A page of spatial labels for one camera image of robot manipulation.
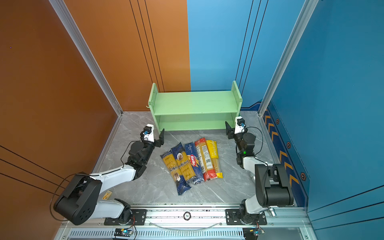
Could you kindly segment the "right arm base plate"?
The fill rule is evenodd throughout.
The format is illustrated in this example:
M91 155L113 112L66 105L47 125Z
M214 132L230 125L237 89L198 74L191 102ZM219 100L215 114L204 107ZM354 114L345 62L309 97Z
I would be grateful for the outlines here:
M226 222L227 225L235 226L235 225L259 225L265 226L267 225L267 218L265 213L261 214L248 214L245 213L242 215L239 209L226 209Z

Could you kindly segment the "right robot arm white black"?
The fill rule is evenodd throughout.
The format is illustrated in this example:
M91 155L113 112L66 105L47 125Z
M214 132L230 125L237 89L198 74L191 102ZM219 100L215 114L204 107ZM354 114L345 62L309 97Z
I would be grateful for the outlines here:
M257 158L254 152L256 136L248 132L242 117L236 118L234 128L228 122L225 125L228 139L236 143L237 164L255 176L255 195L241 202L240 221L245 225L253 225L263 212L269 211L275 216L274 207L293 205L294 194L285 167Z

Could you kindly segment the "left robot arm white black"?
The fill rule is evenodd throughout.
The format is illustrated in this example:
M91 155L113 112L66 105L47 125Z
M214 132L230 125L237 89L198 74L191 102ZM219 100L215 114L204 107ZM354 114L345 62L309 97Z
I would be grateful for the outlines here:
M128 160L121 167L106 172L87 175L73 174L52 210L78 226L89 219L111 219L119 225L130 224L133 218L130 204L120 199L103 200L101 194L117 185L140 178L147 168L155 148L164 144L164 131L154 138L154 126L148 124L138 141L132 141L126 153Z

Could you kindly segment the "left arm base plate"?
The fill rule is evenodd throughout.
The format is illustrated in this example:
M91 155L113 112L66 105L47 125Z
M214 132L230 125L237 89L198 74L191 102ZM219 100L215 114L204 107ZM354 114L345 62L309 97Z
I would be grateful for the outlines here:
M146 221L146 209L130 209L122 213L117 219L106 218L104 221L105 226L143 226Z

